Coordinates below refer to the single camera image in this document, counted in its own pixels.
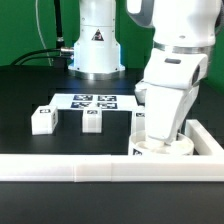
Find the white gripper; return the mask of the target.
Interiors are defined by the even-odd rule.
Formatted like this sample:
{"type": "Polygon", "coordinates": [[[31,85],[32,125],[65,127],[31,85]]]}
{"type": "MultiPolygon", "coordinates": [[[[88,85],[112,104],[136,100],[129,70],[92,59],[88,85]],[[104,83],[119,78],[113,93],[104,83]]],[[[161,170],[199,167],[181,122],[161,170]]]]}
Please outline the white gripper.
{"type": "Polygon", "coordinates": [[[135,85],[137,99],[145,104],[148,138],[166,144],[176,139],[178,129],[197,98],[207,67],[206,54],[152,50],[143,79],[135,85]]]}

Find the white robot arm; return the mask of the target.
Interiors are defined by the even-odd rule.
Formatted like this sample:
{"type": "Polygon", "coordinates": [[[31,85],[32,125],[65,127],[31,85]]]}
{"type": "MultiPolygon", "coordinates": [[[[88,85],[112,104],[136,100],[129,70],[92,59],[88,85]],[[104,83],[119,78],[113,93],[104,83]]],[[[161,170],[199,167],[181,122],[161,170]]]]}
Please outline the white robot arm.
{"type": "MultiPolygon", "coordinates": [[[[69,68],[86,79],[108,78],[123,68],[115,40],[116,0],[79,2],[80,37],[69,68]]],[[[223,0],[126,0],[126,10],[139,26],[155,29],[136,96],[145,103],[146,136],[170,143],[206,76],[223,0]]]]}

